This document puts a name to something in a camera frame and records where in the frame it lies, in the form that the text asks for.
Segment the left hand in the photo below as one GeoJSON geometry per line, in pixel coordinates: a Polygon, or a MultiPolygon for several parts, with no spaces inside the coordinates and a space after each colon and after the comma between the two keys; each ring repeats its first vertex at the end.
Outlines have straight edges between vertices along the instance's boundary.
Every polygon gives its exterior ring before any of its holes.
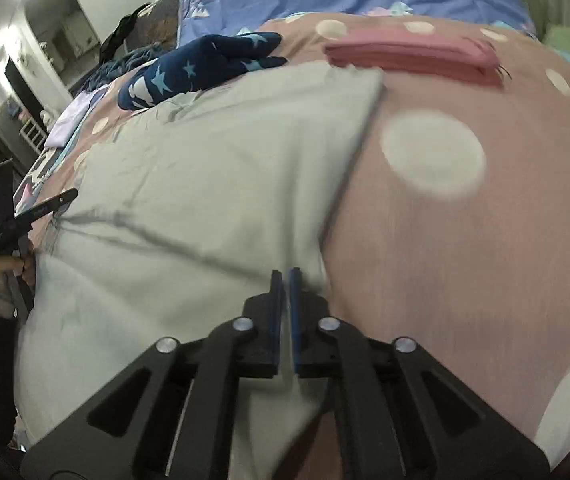
{"type": "Polygon", "coordinates": [[[29,252],[25,257],[0,256],[0,309],[8,309],[14,305],[9,278],[22,278],[30,289],[35,286],[34,255],[29,252]]]}

